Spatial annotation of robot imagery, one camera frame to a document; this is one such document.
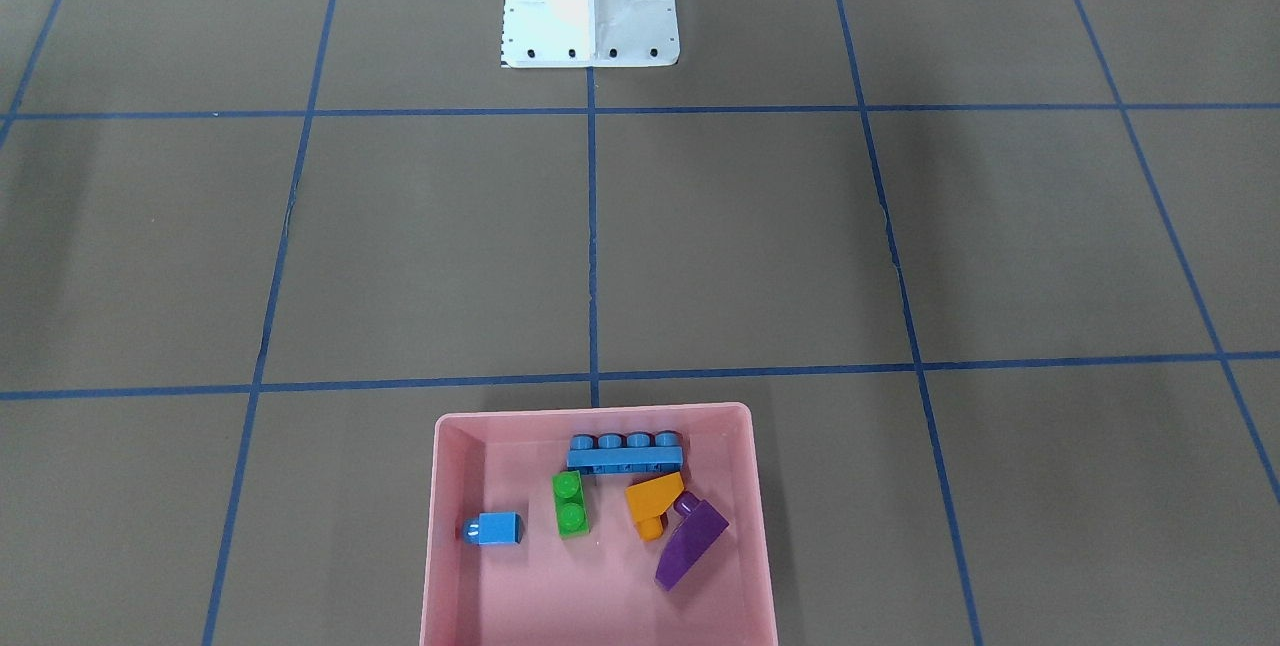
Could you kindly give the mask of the green block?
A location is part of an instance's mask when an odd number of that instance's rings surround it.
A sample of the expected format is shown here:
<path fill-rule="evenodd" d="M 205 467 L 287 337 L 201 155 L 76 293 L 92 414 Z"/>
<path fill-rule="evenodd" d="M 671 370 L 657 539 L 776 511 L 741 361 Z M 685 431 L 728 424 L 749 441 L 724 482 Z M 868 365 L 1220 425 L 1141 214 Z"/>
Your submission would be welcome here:
<path fill-rule="evenodd" d="M 577 469 L 562 469 L 550 478 L 554 500 L 556 528 L 561 539 L 588 535 L 590 519 L 584 495 L 582 477 Z"/>

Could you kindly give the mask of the purple sloped block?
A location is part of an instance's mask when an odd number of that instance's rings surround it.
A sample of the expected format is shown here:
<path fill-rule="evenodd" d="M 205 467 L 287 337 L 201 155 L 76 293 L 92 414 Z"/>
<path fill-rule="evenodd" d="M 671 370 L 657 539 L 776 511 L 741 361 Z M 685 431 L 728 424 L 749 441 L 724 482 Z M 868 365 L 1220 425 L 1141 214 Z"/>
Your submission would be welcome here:
<path fill-rule="evenodd" d="M 687 490 L 676 498 L 673 509 L 682 521 L 672 531 L 655 569 L 655 582 L 666 592 L 676 587 L 730 527 L 721 510 Z"/>

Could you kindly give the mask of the orange block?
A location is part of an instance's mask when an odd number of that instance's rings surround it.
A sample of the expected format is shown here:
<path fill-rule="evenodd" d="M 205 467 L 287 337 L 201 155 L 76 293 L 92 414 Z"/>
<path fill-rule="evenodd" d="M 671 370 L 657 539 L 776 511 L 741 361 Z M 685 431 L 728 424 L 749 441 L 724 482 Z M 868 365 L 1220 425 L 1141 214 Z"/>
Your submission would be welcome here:
<path fill-rule="evenodd" d="M 643 542 L 658 540 L 666 531 L 666 513 L 684 494 L 684 477 L 678 472 L 630 485 L 623 491 L 630 519 Z"/>

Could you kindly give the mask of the long blue block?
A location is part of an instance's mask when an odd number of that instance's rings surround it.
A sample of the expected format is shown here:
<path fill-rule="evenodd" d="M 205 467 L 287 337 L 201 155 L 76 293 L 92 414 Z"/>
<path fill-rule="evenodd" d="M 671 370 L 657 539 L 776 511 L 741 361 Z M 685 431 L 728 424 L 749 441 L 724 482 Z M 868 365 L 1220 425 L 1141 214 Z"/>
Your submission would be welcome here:
<path fill-rule="evenodd" d="M 575 435 L 564 468 L 581 476 L 668 475 L 685 466 L 678 432 L 604 432 Z"/>

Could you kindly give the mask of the small blue block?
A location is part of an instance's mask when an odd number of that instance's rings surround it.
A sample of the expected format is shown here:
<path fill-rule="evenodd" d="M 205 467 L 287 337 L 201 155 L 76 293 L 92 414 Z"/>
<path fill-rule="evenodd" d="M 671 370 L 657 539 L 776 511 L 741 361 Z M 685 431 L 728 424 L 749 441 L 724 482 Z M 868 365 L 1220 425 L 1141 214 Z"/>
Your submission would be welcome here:
<path fill-rule="evenodd" d="M 479 548 L 518 545 L 524 537 L 524 518 L 517 510 L 481 510 L 463 521 L 460 537 Z"/>

